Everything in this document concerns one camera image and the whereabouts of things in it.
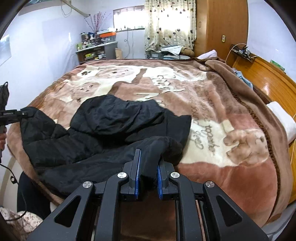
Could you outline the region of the person left hand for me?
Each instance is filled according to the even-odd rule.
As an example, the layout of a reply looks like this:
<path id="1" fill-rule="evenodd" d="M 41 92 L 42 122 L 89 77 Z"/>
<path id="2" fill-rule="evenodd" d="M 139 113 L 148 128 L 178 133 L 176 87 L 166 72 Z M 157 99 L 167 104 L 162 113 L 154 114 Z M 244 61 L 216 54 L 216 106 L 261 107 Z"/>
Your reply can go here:
<path id="1" fill-rule="evenodd" d="M 0 149 L 3 151 L 6 144 L 6 131 L 0 134 Z"/>

